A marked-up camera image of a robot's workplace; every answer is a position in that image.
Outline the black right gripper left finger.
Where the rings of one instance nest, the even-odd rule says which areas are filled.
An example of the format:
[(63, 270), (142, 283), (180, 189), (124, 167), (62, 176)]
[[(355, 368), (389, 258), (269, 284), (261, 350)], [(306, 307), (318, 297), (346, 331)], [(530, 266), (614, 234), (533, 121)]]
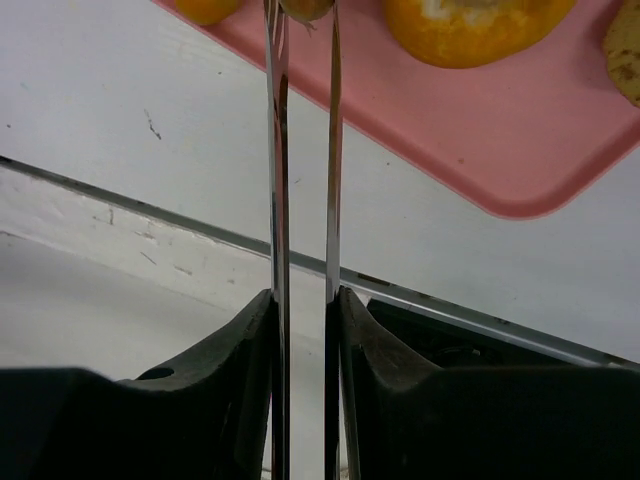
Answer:
[(274, 301), (258, 293), (228, 323), (135, 379), (120, 479), (258, 479), (271, 395)]

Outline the orange round bun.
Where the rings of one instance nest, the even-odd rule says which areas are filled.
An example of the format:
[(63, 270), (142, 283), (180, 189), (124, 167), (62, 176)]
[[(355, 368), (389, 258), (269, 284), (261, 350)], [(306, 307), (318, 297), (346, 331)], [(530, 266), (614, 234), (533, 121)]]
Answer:
[(573, 1), (385, 1), (387, 27), (423, 63), (467, 69), (528, 49), (545, 38)]

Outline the toasted baguette slice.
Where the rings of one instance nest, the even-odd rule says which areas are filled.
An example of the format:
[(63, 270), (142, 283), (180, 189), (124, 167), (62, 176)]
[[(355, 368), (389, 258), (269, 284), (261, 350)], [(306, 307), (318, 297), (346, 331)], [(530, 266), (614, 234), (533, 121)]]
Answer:
[(616, 89), (639, 106), (639, 0), (624, 0), (602, 42), (607, 72)]

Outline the small round bread roll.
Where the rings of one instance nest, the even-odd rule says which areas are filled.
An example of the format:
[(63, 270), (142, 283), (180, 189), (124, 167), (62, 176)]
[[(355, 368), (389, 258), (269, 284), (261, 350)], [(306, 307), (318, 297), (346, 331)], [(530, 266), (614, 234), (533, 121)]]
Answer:
[(324, 17), (334, 5), (333, 0), (280, 0), (284, 12), (300, 23)]

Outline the silver metal tongs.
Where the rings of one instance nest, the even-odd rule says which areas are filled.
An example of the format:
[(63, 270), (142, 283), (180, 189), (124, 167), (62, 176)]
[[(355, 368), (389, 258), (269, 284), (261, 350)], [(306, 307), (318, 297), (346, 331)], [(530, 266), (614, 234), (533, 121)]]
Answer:
[(290, 240), (288, 186), (289, 20), (278, 1), (263, 3), (268, 102), (271, 294), (276, 320), (272, 357), (271, 477), (291, 477)]

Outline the striped croissant bread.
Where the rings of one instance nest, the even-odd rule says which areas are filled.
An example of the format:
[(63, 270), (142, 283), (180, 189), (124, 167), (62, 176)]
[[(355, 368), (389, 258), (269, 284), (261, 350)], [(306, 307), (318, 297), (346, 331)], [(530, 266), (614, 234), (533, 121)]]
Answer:
[(217, 24), (235, 13), (240, 0), (175, 0), (176, 10), (199, 26)]

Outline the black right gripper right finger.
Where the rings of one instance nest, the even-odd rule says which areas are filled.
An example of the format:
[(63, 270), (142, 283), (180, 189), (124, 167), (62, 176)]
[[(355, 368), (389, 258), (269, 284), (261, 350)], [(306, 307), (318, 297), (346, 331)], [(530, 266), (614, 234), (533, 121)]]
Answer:
[(351, 478), (499, 478), (498, 369), (440, 368), (351, 289), (337, 315)]

